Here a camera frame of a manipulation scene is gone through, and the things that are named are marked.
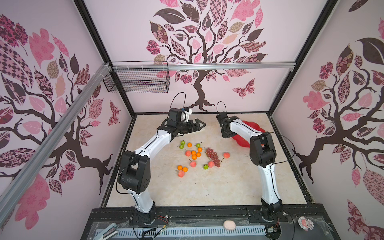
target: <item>wire basket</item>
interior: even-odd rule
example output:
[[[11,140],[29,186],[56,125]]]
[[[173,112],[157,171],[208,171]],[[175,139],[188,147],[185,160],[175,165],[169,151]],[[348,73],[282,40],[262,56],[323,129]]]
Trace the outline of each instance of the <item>wire basket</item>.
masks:
[[[153,62],[154,65],[126,65],[113,68],[104,78],[108,92],[168,93],[170,77],[166,61],[135,62]]]

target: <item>tree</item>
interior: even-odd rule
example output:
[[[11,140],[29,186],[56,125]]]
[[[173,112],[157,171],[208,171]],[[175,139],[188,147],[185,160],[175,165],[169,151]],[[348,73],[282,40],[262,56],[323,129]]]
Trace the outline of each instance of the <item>tree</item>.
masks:
[[[384,65],[382,58],[384,43],[381,40],[362,38],[358,41],[363,45],[362,54],[366,61]],[[351,70],[353,59],[356,71]],[[362,154],[366,166],[368,164],[368,167],[371,165],[384,170],[382,165],[384,147],[370,146],[373,142],[384,144],[383,110],[380,110],[381,107],[384,108],[384,87],[382,87],[384,86],[384,73],[362,67],[363,58],[359,55],[354,57],[354,53],[348,45],[337,60],[336,72],[333,73],[332,62],[322,66],[319,75],[322,80],[316,81],[311,86],[316,92],[311,91],[309,96],[303,98],[303,101],[308,103],[308,107],[314,110],[308,117],[314,121],[313,129],[318,134],[322,134],[321,137],[316,137],[314,147],[308,156],[295,153],[301,160],[299,164],[301,174],[305,168],[312,183],[312,164],[316,162],[319,152],[324,149],[326,144],[336,145],[333,154],[340,153],[341,164],[352,157],[354,167],[351,176],[356,185],[360,183],[360,171],[362,170],[356,160],[358,152]],[[354,94],[350,94],[350,78],[355,84],[353,88],[359,87]],[[354,124],[354,126],[348,128],[347,124]],[[376,132],[380,137],[370,136],[372,132]],[[375,185],[384,183],[384,177],[366,167],[363,182],[369,193],[384,205],[382,198],[384,188],[375,187]]]
[[[38,38],[39,46],[44,46],[45,55],[40,54],[40,50],[34,48],[32,42],[30,43],[34,57],[40,56],[39,61],[36,59],[38,63],[41,63],[43,60],[52,59],[51,53],[53,53],[55,48],[53,44],[49,43],[48,32],[45,29],[41,29],[40,33],[41,36],[33,33],[33,37],[30,37],[30,41]],[[24,59],[8,44],[0,40],[0,52],[2,52],[0,63],[7,63],[6,66],[2,67],[1,76],[8,93],[7,96],[3,94],[3,96],[0,96],[0,102],[3,102],[2,104],[6,106],[0,109],[0,125],[3,125],[0,127],[0,149],[9,144],[14,137],[22,141],[32,141],[37,145],[41,145],[58,123],[60,118],[57,115],[61,117],[65,113],[68,107],[73,104],[75,94],[81,93],[79,86],[87,84],[90,78],[90,74],[88,74],[89,66],[86,65],[85,68],[79,70],[79,64],[75,55],[70,58],[69,71],[67,65],[67,60],[69,59],[66,60],[63,56],[63,54],[68,55],[68,50],[60,40],[57,38],[54,38],[54,40],[61,52],[58,60],[61,69],[59,70],[56,60],[50,62],[46,70],[50,79],[38,67],[35,67],[35,71],[32,74]],[[101,161],[97,158],[84,156],[82,150],[83,146],[87,146],[86,139],[92,137],[86,129],[97,127],[100,123],[97,120],[83,123],[86,116],[88,116],[87,118],[96,119],[100,115],[103,99],[97,99],[99,93],[100,85],[65,133],[66,141],[52,152],[47,161],[48,164],[43,166],[43,168],[50,168],[46,179],[49,179],[50,189],[54,192],[61,194],[61,185],[73,179],[76,163],[79,164],[79,168],[92,167],[98,170],[100,177],[99,194],[101,193],[104,175],[108,175],[112,169],[107,169],[112,154],[110,154],[107,160]],[[33,108],[23,110],[25,102],[29,102]],[[118,108],[111,101],[110,105],[113,115],[109,125],[118,123],[117,115],[119,113]],[[13,118],[20,119],[13,126],[9,126],[8,123]],[[0,167],[18,167],[26,163],[34,153],[35,150],[25,147],[3,152],[0,154]],[[69,162],[62,166],[61,163],[67,160]],[[9,173],[12,171],[7,171],[8,173],[0,172],[0,177],[15,177],[20,170],[15,170],[13,173]]]
[[[263,29],[250,31],[253,26],[257,28],[263,19],[261,8],[256,14],[254,11],[260,4],[260,0],[253,0],[252,3],[251,0],[242,0],[241,2],[235,0],[233,4],[240,3],[235,8],[231,19],[227,14],[227,0],[211,0],[206,14],[202,13],[208,5],[208,0],[196,0],[192,3],[181,2],[181,6],[176,0],[161,0],[161,2],[168,7],[181,7],[184,14],[173,8],[165,8],[158,11],[154,16],[162,17],[168,24],[162,26],[150,22],[153,35],[160,42],[160,47],[165,48],[168,53],[167,55],[157,55],[160,53],[159,44],[154,40],[148,41],[147,50],[151,54],[157,55],[155,61],[159,61],[159,64],[162,64],[160,61],[165,60],[170,63],[180,64],[201,62],[233,63],[235,61],[237,63],[252,63],[260,62],[267,55],[263,53],[252,54],[252,52],[258,52],[266,44],[266,42],[255,42]],[[234,19],[239,19],[241,22],[233,23],[228,30],[228,23]],[[187,26],[175,30],[175,24],[187,21],[188,23],[185,23]],[[187,50],[178,41],[186,44]],[[240,57],[242,55],[241,49],[247,55]],[[193,86],[199,98],[190,108],[199,106],[200,110],[207,111],[203,106],[212,106],[214,104],[205,99],[201,84],[204,79],[216,81],[219,75],[225,81],[229,81],[229,77],[235,78],[249,73],[246,69],[227,70],[226,72],[225,75],[217,70],[170,71],[170,76],[175,76],[175,82],[181,80],[184,84],[194,81]],[[247,87],[233,90],[243,97],[247,93],[253,92],[253,84],[254,82],[250,81]]]

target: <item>butterfly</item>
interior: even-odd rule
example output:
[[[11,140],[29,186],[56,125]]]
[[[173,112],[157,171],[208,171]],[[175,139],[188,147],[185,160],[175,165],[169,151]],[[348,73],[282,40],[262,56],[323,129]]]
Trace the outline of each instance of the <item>butterfly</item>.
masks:
[[[119,115],[120,112],[119,108],[115,107],[115,104],[111,100],[109,101],[109,105],[111,106],[112,116],[109,118],[108,126],[119,122],[119,117],[117,115]]]
[[[235,93],[238,93],[240,97],[242,97],[244,99],[244,96],[248,93],[253,93],[254,94],[254,90],[255,88],[253,87],[253,85],[255,85],[255,79],[252,79],[251,81],[249,81],[249,83],[245,86],[245,88],[234,88],[232,90],[235,91]]]

